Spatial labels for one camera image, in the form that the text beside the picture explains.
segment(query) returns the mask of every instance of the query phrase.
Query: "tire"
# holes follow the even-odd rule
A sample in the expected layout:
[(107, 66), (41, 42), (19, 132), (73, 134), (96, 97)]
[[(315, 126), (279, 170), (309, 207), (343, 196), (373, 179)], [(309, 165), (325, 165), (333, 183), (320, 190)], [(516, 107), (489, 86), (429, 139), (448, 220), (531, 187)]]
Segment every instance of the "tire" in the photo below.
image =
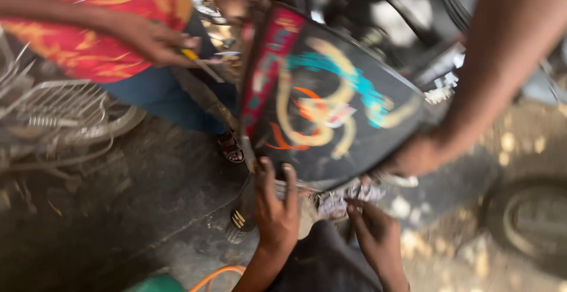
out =
[(239, 244), (246, 238), (247, 232), (240, 231), (234, 225), (234, 223), (230, 222), (226, 224), (226, 230), (224, 231), (224, 235), (226, 239), (232, 244)]
[(88, 146), (99, 142), (104, 142), (110, 138), (116, 138), (134, 129), (146, 116), (146, 111), (135, 106), (131, 106), (126, 114), (119, 118), (124, 122), (114, 121), (105, 128), (106, 125), (99, 125), (88, 128), (87, 132), (77, 133), (65, 138), (65, 143), (72, 146)]
[(529, 260), (543, 271), (567, 278), (566, 250), (561, 247), (555, 253), (545, 250), (545, 245), (535, 244), (525, 238), (514, 224), (519, 216), (515, 207), (530, 198), (567, 198), (567, 180), (550, 178), (528, 179), (514, 182), (495, 191), (484, 203), (484, 223), (494, 240), (504, 249)]

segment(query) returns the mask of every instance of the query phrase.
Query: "blue painted design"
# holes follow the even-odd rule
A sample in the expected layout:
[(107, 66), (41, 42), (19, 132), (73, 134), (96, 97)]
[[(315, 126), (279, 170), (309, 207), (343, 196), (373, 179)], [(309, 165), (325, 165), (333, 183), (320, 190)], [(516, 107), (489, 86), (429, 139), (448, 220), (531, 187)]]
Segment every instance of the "blue painted design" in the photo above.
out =
[(389, 112), (385, 108), (387, 105), (386, 98), (379, 92), (374, 90), (372, 82), (363, 76), (361, 69), (356, 68), (355, 74), (349, 74), (343, 71), (329, 57), (313, 52), (303, 52), (298, 56), (288, 56), (287, 67), (294, 70), (298, 67), (305, 67), (309, 71), (318, 72), (326, 70), (346, 79), (353, 86), (352, 89), (361, 94), (361, 101), (366, 107), (366, 115), (369, 125), (375, 128), (382, 128), (382, 115)]

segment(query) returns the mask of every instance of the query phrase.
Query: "wire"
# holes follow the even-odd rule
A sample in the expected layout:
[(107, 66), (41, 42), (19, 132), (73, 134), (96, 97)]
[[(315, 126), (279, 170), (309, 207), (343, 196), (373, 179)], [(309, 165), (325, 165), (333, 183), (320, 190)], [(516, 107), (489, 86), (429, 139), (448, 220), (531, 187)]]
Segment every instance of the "wire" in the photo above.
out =
[(205, 291), (208, 292), (210, 290), (211, 284), (213, 283), (213, 279), (218, 274), (225, 272), (225, 271), (234, 271), (234, 272), (238, 272), (240, 275), (242, 275), (242, 274), (244, 274), (245, 270), (246, 270), (246, 267), (243, 267), (241, 265), (227, 265), (226, 267), (222, 267), (222, 268), (216, 270), (215, 272), (207, 275), (206, 278), (201, 280), (201, 282), (199, 282), (196, 286), (191, 288), (188, 292), (196, 292), (199, 288), (202, 288), (203, 285), (205, 285), (205, 284), (207, 284), (207, 286), (205, 287)]

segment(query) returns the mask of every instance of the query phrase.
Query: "sandal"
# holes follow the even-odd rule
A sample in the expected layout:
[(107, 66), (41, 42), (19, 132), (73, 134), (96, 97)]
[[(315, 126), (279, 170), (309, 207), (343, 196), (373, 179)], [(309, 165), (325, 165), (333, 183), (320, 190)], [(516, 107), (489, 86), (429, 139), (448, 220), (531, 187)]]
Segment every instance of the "sandal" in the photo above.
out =
[(241, 163), (245, 160), (245, 155), (242, 149), (238, 146), (237, 140), (232, 136), (230, 131), (227, 131), (222, 136), (217, 136), (219, 146), (221, 146), (222, 154), (231, 163)]

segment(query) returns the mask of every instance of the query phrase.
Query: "black seat cover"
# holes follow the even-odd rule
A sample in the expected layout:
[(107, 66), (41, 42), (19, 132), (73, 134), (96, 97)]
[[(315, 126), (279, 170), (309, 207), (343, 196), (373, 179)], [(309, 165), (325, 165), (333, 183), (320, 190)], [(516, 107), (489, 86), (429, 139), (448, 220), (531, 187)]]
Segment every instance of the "black seat cover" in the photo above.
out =
[(415, 131), (424, 101), (406, 79), (283, 4), (266, 20), (240, 112), (256, 155), (276, 167), (291, 163), (299, 180), (328, 189), (365, 172)]

